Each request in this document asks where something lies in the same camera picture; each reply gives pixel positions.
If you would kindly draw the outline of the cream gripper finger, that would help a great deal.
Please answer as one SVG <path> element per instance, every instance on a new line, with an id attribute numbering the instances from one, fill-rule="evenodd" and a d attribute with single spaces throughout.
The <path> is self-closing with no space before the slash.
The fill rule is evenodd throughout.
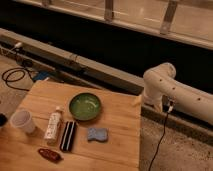
<path id="1" fill-rule="evenodd" d="M 132 102 L 132 106 L 141 105 L 142 103 L 142 95 L 138 95 Z"/>

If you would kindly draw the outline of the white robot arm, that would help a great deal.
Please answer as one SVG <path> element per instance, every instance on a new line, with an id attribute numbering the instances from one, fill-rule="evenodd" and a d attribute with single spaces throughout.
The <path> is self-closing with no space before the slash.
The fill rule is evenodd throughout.
<path id="1" fill-rule="evenodd" d="M 213 125 L 213 95 L 175 80 L 176 69 L 171 63 L 162 63 L 143 74 L 144 89 L 133 105 L 152 105 L 158 112 L 163 108 L 163 96 L 185 108 L 190 116 Z"/>

